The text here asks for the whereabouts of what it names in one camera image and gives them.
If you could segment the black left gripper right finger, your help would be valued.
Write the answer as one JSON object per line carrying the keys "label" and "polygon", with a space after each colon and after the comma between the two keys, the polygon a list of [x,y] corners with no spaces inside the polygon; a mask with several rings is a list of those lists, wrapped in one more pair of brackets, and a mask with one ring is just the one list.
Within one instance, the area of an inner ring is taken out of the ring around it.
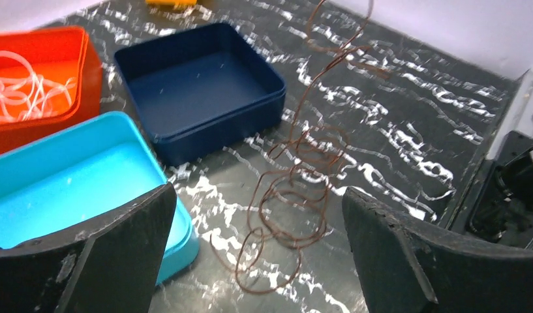
{"label": "black left gripper right finger", "polygon": [[445,230],[353,188],[342,210],[370,312],[533,312],[533,250]]}

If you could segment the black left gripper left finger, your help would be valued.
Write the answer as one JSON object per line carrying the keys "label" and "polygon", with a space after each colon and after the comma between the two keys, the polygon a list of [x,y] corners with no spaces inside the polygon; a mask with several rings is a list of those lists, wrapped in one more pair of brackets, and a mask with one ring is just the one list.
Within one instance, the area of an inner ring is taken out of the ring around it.
{"label": "black left gripper left finger", "polygon": [[0,248],[0,312],[147,312],[175,213],[171,183]]}

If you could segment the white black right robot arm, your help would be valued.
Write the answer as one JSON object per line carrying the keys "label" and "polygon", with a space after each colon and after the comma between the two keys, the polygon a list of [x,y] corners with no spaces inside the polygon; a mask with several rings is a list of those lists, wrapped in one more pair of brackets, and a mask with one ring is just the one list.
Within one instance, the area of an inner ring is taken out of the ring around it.
{"label": "white black right robot arm", "polygon": [[533,69],[474,168],[439,225],[346,191],[370,312],[533,312]]}

